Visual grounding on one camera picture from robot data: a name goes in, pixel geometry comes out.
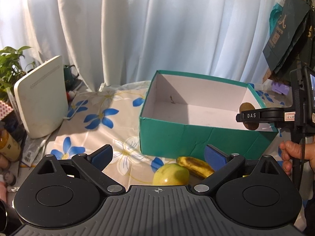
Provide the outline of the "person's right hand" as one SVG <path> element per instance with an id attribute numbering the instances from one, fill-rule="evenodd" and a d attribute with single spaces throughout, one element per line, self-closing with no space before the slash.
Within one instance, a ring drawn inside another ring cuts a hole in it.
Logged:
<path id="1" fill-rule="evenodd" d="M 290 176 L 293 163 L 291 160 L 293 158 L 301 159 L 302 147 L 292 141 L 281 142 L 279 144 L 281 150 L 281 159 L 283 161 L 283 170 Z M 305 159 L 309 161 L 311 169 L 314 171 L 315 168 L 315 143 L 310 143 L 305 145 Z"/>

